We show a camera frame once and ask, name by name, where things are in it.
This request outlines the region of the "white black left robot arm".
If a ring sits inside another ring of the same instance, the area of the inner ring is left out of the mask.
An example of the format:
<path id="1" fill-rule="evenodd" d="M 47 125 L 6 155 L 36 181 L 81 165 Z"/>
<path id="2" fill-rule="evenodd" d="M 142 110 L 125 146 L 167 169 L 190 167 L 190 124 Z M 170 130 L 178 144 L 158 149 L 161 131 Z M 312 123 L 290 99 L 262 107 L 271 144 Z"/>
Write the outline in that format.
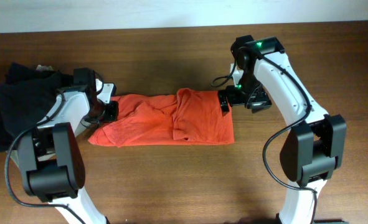
<path id="1" fill-rule="evenodd" d="M 85 189 L 85 166 L 76 137 L 91 123 L 116 121 L 114 92 L 111 83 L 100 92 L 86 85 L 65 89 L 36 127 L 16 141 L 26 194 L 37 197 L 40 207 L 56 208 L 68 223 L 109 222 Z"/>

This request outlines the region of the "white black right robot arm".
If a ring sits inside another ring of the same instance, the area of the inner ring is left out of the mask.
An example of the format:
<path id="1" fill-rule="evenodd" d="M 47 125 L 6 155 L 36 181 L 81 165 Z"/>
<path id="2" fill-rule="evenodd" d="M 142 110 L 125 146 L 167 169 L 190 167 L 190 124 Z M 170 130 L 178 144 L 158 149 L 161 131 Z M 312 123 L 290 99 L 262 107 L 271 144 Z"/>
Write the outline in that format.
<path id="1" fill-rule="evenodd" d="M 222 114 L 233 106 L 257 113 L 276 104 L 286 123 L 262 149 L 268 174 L 286 188 L 275 223 L 317 223 L 319 194 L 342 164 L 344 118 L 330 115 L 310 95 L 276 37 L 238 37 L 230 52 L 234 63 L 225 79 L 234 83 L 218 92 Z"/>

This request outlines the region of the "orange soccer t-shirt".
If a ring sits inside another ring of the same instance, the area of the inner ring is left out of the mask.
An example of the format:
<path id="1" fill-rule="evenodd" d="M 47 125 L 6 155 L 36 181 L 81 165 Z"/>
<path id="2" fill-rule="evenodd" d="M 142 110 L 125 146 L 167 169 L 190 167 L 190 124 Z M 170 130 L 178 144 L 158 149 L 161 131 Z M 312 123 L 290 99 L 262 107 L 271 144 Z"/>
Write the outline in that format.
<path id="1" fill-rule="evenodd" d="M 232 114 L 223 114 L 216 91 L 181 88 L 174 95 L 114 96 L 116 121 L 88 139 L 97 146 L 233 144 Z"/>

